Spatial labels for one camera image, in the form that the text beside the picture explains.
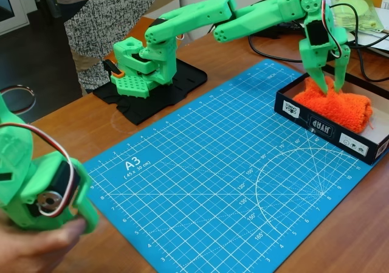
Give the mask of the person's bare hand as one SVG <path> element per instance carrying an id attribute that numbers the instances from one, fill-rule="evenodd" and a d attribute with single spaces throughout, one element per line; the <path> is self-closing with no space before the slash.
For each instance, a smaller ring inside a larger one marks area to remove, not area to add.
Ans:
<path id="1" fill-rule="evenodd" d="M 78 217 L 56 230 L 20 230 L 1 212 L 1 272 L 52 272 L 85 229 Z"/>

